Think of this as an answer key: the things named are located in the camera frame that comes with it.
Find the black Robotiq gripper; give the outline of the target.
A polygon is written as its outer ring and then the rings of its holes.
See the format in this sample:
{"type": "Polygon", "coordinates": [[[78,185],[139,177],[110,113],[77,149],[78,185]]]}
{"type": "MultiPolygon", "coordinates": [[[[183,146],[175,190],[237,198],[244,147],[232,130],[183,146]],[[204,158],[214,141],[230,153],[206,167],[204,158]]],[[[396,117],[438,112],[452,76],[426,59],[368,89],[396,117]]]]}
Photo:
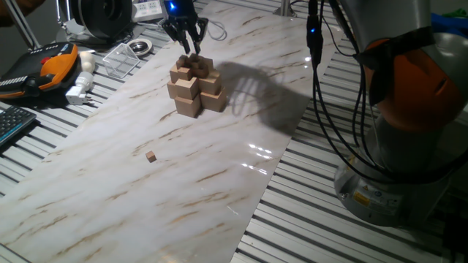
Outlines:
{"type": "Polygon", "coordinates": [[[186,31],[190,31],[195,53],[199,54],[200,44],[208,30],[209,19],[197,18],[193,0],[164,0],[162,3],[166,12],[162,28],[167,35],[184,47],[185,54],[189,54],[190,46],[186,39],[186,31]]]}

